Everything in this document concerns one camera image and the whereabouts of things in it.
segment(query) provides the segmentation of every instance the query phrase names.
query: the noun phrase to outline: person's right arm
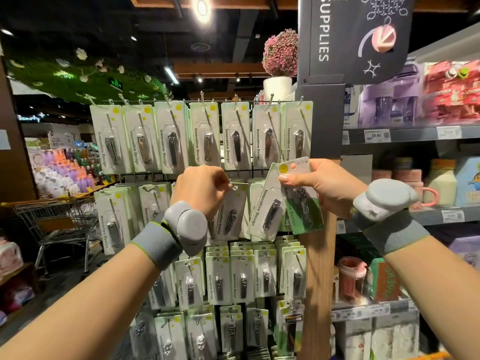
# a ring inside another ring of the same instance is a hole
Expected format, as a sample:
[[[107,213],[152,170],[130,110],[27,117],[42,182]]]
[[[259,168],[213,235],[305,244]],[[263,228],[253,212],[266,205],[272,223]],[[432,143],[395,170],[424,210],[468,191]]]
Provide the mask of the person's right arm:
[[[313,187],[326,209],[348,218],[367,185],[328,159],[310,159],[312,173],[281,175],[282,184]],[[455,360],[480,354],[480,273],[432,236],[385,255],[422,316]]]

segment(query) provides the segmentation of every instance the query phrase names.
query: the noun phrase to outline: gray elastic strap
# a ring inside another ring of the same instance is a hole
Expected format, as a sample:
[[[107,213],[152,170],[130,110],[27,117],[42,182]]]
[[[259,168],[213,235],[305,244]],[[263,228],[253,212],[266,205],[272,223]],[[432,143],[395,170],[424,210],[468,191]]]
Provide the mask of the gray elastic strap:
[[[429,236],[429,232],[407,210],[364,229],[363,234],[382,256]]]
[[[160,271],[165,270],[182,253],[181,245],[157,222],[149,222],[132,241],[140,247]]]

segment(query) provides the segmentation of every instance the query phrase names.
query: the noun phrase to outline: price label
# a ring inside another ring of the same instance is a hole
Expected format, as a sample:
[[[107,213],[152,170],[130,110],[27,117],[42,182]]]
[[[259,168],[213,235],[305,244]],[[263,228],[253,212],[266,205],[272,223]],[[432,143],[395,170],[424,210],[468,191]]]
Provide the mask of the price label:
[[[459,126],[437,126],[438,140],[452,140],[462,138],[462,129]]]
[[[350,145],[350,135],[348,131],[343,131],[342,145]]]
[[[444,224],[465,222],[465,212],[463,210],[442,210],[441,217]]]
[[[339,220],[336,222],[336,234],[341,235],[341,234],[346,234],[347,231],[345,230],[345,221]]]
[[[389,128],[381,130],[363,130],[363,134],[365,135],[365,143],[367,144],[392,142]]]
[[[357,320],[368,317],[363,307],[360,308],[345,308],[332,311],[332,322],[341,322],[347,320]]]
[[[385,316],[390,314],[390,305],[385,304],[378,304],[369,307],[370,316],[371,317],[378,317],[378,316]]]
[[[408,311],[409,312],[416,312],[418,311],[419,309],[417,308],[417,305],[415,304],[414,301],[412,300],[409,300],[408,301]]]

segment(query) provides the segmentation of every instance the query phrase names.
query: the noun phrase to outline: ceiling light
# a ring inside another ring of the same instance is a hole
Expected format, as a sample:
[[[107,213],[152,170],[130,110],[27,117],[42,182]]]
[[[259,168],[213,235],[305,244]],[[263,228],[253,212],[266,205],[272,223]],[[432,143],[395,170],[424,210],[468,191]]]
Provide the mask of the ceiling light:
[[[208,23],[211,18],[210,0],[192,0],[193,11],[201,23]]]
[[[173,84],[179,84],[179,80],[177,79],[177,76],[175,75],[175,73],[173,73],[172,68],[170,68],[169,66],[165,66],[163,67],[163,69],[168,74]]]

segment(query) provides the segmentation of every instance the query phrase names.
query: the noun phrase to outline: shopping cart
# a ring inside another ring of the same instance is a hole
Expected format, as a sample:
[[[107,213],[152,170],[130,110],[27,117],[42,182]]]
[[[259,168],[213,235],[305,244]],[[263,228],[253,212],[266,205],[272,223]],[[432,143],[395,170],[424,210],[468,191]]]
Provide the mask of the shopping cart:
[[[39,199],[25,202],[2,203],[11,207],[21,217],[38,244],[35,269],[43,262],[45,274],[48,274],[45,260],[45,248],[53,244],[84,244],[84,274],[88,273],[89,243],[100,241],[99,218],[93,197],[75,199]]]

